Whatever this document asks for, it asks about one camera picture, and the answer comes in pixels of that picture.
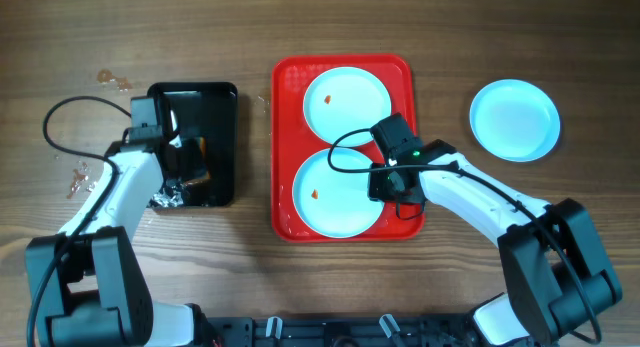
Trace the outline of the light blue plate back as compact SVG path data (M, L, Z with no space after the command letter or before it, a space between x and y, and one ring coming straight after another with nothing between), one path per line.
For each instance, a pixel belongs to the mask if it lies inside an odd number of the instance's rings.
M517 79L497 80L480 89L470 104L469 124L489 153L518 163L548 155L562 128L553 100L539 87Z

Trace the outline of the light blue plate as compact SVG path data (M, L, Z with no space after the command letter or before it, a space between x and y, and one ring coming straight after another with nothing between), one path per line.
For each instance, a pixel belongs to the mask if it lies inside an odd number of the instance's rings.
M354 130L368 131L392 112L391 96L372 73L336 67L317 76L305 91L303 115L312 132L328 144Z
M548 155L562 128L553 100L539 87L517 79L497 80L480 89L470 104L469 124L489 153L518 163Z
M372 161L357 150L336 148L310 156L298 169L292 187L296 212L314 232L329 238L355 237L379 219L384 204L368 197ZM360 172L338 172L332 165Z

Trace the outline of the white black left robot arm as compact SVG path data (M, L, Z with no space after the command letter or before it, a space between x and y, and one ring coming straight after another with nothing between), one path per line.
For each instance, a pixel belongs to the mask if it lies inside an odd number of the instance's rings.
M131 245L148 203L177 168L171 113L134 98L122 138L100 155L96 190L58 233L25 251L29 346L213 346L195 304L152 300Z

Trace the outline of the orange green sponge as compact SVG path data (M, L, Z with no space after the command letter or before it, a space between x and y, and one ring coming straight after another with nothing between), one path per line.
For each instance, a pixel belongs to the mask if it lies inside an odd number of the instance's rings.
M188 139L185 148L186 172L183 184L193 186L203 184L210 179L206 162L206 140L203 137Z

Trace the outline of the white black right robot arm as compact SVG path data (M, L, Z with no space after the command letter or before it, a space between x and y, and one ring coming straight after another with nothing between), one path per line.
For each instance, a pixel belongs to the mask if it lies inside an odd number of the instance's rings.
M599 313L622 298L613 264L587 210L573 199L552 204L522 194L473 166L442 140L425 144L396 113L370 129L384 162L373 180L396 200L446 208L499 250L507 292L503 314L477 318L487 342L524 336L550 344L578 337L589 323L602 340Z

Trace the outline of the light blue plate front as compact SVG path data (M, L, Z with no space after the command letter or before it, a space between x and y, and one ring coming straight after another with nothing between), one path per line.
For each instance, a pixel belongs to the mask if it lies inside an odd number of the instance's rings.
M384 204L368 197L372 161L357 150L336 148L310 156L298 169L292 187L296 212L314 232L329 238L355 237L379 219ZM332 165L360 172L338 172Z

